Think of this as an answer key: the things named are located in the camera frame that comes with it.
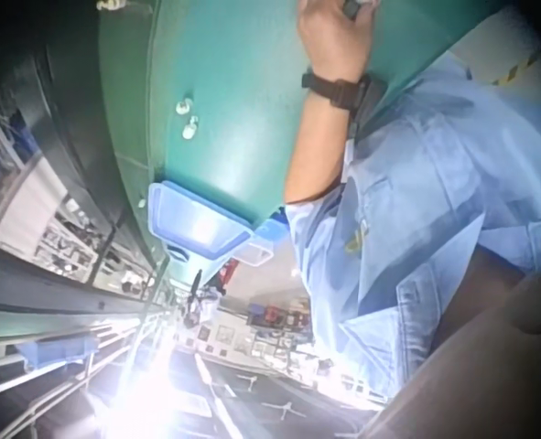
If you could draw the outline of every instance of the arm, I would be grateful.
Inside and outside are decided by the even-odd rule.
[[[298,33],[317,76],[330,81],[360,79],[372,46],[377,4],[363,5],[353,22],[342,12],[343,0],[299,0]],[[287,174],[287,204],[319,198],[337,182],[349,118],[349,112],[309,94]]]

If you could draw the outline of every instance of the yellow and black tape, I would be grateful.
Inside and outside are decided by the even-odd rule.
[[[507,75],[501,77],[499,80],[495,80],[492,85],[507,85],[509,82],[512,82],[516,76],[520,75],[523,71],[527,70],[530,66],[535,64],[538,61],[538,58],[541,55],[541,50],[537,50],[530,57],[525,59],[523,62],[512,67]]]

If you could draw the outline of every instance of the white knob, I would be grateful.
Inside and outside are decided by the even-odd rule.
[[[185,98],[179,103],[177,103],[177,114],[184,115],[190,112],[190,108],[193,105],[193,101],[189,98]]]
[[[190,140],[195,136],[197,132],[199,118],[197,116],[190,116],[189,123],[185,125],[182,130],[182,138]]]

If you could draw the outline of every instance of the red object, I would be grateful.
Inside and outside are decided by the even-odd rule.
[[[222,285],[225,287],[230,280],[232,279],[233,273],[235,273],[235,269],[237,268],[237,264],[239,262],[235,259],[230,259],[228,262],[225,263],[225,265],[219,270],[220,277],[222,278]]]

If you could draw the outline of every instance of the blue plastic tray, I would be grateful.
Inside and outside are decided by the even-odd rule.
[[[254,234],[245,219],[169,181],[150,185],[148,229],[183,262],[189,259],[188,252],[217,260]]]

